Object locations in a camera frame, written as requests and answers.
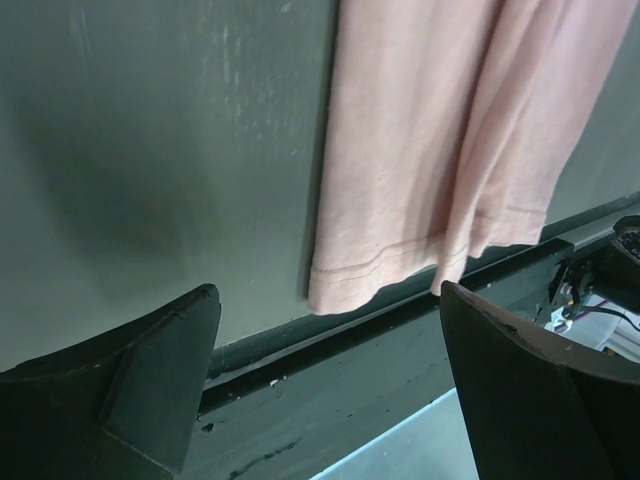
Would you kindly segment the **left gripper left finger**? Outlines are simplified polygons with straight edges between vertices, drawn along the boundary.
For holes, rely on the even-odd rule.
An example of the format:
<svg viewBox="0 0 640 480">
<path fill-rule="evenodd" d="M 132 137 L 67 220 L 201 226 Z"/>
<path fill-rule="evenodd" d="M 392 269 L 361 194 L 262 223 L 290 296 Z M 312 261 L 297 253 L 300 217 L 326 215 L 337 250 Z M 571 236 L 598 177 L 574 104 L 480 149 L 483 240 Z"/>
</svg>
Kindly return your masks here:
<svg viewBox="0 0 640 480">
<path fill-rule="evenodd" d="M 203 284 L 1 375 L 4 479 L 174 479 L 221 317 Z"/>
</svg>

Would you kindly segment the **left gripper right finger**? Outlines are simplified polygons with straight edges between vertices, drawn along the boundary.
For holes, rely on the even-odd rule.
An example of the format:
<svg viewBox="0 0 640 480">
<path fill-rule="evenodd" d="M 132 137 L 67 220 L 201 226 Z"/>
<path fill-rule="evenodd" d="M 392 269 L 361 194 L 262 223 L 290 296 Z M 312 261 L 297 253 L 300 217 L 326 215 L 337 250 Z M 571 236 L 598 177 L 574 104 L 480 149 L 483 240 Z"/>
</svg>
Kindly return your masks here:
<svg viewBox="0 0 640 480">
<path fill-rule="evenodd" d="M 443 283 L 440 318 L 482 479 L 636 479 L 639 366 Z"/>
</svg>

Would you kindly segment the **pink printed t shirt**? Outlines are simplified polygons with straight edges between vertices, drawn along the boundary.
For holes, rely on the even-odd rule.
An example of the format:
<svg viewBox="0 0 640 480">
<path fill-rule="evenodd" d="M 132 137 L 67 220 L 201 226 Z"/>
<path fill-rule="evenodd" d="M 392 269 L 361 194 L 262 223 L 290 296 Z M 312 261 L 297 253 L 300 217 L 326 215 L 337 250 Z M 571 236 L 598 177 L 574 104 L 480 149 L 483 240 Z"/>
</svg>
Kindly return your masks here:
<svg viewBox="0 0 640 480">
<path fill-rule="evenodd" d="M 308 300 L 368 303 L 533 245 L 634 1 L 344 1 Z"/>
</svg>

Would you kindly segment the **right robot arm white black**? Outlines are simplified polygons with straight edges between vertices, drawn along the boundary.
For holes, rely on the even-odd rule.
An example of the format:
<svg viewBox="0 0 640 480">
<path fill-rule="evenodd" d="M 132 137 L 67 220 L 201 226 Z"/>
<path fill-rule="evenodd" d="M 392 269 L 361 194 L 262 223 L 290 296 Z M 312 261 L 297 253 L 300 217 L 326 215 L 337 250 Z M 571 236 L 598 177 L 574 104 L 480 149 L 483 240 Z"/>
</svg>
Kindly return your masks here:
<svg viewBox="0 0 640 480">
<path fill-rule="evenodd" d="M 595 262 L 597 285 L 639 290 L 639 215 L 613 225 L 613 234 Z"/>
</svg>

